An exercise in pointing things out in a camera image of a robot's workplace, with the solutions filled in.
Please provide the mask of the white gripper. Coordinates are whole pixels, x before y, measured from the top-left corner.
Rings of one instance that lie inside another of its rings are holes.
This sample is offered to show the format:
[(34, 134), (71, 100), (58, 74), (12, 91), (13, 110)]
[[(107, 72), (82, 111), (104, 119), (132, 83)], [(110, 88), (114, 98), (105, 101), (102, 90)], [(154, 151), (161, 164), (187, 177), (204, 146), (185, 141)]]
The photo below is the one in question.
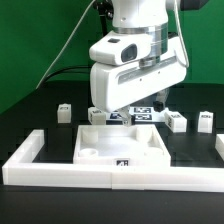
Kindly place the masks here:
[[(153, 107), (161, 112), (169, 94), (166, 88), (183, 81), (185, 76), (185, 57), (176, 36), (168, 40), (168, 51), (154, 66), (140, 68), (139, 62), (119, 67), (95, 63), (90, 73), (92, 103), (100, 110), (113, 112), (158, 92)], [(131, 125), (129, 113), (122, 114), (122, 123)]]

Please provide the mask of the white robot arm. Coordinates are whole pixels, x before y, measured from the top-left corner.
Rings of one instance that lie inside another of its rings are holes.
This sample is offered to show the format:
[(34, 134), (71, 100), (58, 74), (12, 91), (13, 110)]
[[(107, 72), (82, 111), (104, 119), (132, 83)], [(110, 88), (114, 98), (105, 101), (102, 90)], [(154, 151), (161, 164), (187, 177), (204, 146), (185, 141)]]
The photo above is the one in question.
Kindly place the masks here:
[(113, 30), (89, 50), (93, 105), (133, 124), (129, 106), (184, 80), (182, 33), (168, 33), (167, 12), (199, 10), (209, 0), (112, 0)]

